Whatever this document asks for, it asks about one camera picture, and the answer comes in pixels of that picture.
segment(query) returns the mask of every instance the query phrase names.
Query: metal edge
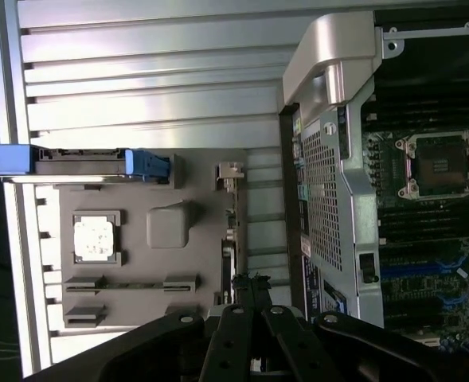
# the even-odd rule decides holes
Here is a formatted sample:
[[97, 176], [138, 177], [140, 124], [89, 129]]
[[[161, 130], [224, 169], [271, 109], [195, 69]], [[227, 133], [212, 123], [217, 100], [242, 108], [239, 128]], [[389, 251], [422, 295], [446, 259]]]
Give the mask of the metal edge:
[[383, 327], [381, 283], [362, 282], [360, 255], [374, 254], [374, 266], [379, 275], [379, 235], [377, 230], [377, 198], [363, 165], [361, 109], [373, 94], [374, 81], [369, 79], [347, 104], [350, 157], [342, 161], [342, 178], [351, 194], [354, 239], [354, 271], [358, 294], [358, 314], [363, 321]]
[[402, 32], [391, 31], [383, 33], [383, 40], [410, 40], [413, 38], [433, 38], [433, 37], [452, 37], [469, 36], [469, 22], [462, 28], [440, 28], [423, 30], [405, 30]]
[[[29, 142], [22, 67], [17, 1], [0, 0], [0, 143]], [[36, 199], [33, 186], [5, 184], [4, 191], [22, 374], [29, 376], [51, 365]]]
[[[366, 44], [359, 44], [359, 41], [365, 39]], [[323, 72], [328, 75], [328, 80], [337, 79], [338, 70], [329, 75], [331, 70], [327, 70], [328, 68], [336, 67], [344, 61], [370, 61], [375, 54], [372, 11], [327, 14], [318, 18], [307, 28], [283, 74], [285, 104], [296, 102], [296, 96], [303, 85]], [[350, 94], [343, 94], [344, 92], [345, 89], [336, 89], [329, 96], [338, 98], [339, 101], [342, 98], [349, 99]]]
[[303, 312], [305, 310], [305, 292], [299, 231], [299, 202], [296, 189], [298, 180], [292, 158], [292, 115], [296, 110], [298, 110], [298, 105], [285, 107], [282, 110], [279, 115], [279, 134], [291, 302], [293, 306]]

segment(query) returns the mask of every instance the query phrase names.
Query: metal frame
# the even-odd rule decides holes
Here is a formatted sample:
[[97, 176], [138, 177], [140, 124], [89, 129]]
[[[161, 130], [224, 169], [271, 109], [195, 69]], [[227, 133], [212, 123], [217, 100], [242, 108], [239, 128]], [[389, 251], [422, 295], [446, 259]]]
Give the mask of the metal frame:
[[298, 183], [292, 157], [292, 115], [297, 105], [285, 107], [279, 116], [280, 145], [282, 147], [283, 202], [285, 207], [287, 261], [291, 280], [292, 305], [302, 312], [306, 309], [303, 286], [303, 265], [299, 232], [299, 202], [296, 191]]
[[[16, 0], [0, 0], [0, 143], [29, 143]], [[33, 185], [4, 185], [21, 366], [51, 365], [43, 267]]]
[[[363, 168], [360, 110], [373, 92], [371, 77], [382, 62], [381, 50], [381, 29], [374, 26], [373, 12], [326, 15], [308, 28], [283, 75], [283, 102], [299, 103], [303, 142], [319, 134], [321, 145], [333, 149], [335, 192], [342, 201], [336, 212], [338, 259], [332, 263], [313, 251], [311, 260], [321, 278], [347, 297], [349, 314], [379, 326], [381, 287], [364, 283], [360, 267], [360, 256], [370, 253], [379, 269], [376, 194]], [[340, 153], [337, 128], [336, 107], [344, 104], [348, 158]]]

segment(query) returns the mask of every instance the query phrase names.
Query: blue connector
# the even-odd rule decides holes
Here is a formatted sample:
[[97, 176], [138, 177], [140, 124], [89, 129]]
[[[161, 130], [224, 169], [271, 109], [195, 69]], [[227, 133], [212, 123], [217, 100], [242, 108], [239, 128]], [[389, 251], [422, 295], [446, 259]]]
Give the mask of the blue connector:
[[465, 293], [462, 296], [454, 297], [454, 298], [447, 298], [443, 296], [442, 294], [438, 294], [437, 296], [441, 301], [443, 301], [443, 304], [445, 306], [453, 306], [453, 305], [459, 305], [459, 304], [464, 303], [468, 298], [468, 293]]
[[34, 148], [31, 145], [0, 145], [0, 176], [33, 172]]
[[308, 201], [308, 185], [298, 185], [298, 199]]
[[381, 279], [395, 279], [405, 276], [446, 275], [451, 269], [444, 269], [438, 264], [404, 265], [393, 267], [382, 267]]
[[141, 177], [144, 181], [170, 176], [170, 162], [147, 150], [126, 150], [126, 175]]
[[441, 263], [440, 261], [436, 261], [436, 263], [438, 263], [443, 269], [457, 269], [459, 267], [461, 267], [464, 263], [464, 261], [466, 261], [467, 259], [467, 255], [464, 255], [463, 257], [461, 257], [459, 260], [457, 260], [455, 263], [452, 263], [452, 264], [444, 264], [444, 263]]

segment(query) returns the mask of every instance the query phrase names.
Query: screw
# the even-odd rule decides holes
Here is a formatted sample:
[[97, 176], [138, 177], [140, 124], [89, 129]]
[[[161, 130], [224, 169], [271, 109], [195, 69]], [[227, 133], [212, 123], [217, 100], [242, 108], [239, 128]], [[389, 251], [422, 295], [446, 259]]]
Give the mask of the screw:
[[338, 322], [338, 318], [334, 316], [333, 314], [328, 314], [324, 316], [324, 321], [330, 323], [330, 324], [335, 324]]
[[279, 306], [275, 306], [275, 307], [270, 309], [270, 312], [272, 312], [273, 314], [282, 314], [283, 309]]
[[337, 125], [335, 125], [333, 122], [325, 123], [324, 131], [327, 135], [333, 135], [335, 132], [337, 132]]

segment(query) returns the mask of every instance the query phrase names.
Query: screw hole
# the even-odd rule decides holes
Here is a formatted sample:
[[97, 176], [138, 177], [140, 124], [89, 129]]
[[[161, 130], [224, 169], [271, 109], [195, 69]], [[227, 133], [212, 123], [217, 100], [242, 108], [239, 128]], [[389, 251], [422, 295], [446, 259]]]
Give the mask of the screw hole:
[[220, 363], [220, 368], [223, 368], [224, 370], [227, 370], [230, 367], [231, 367], [231, 363], [229, 361], [222, 361]]

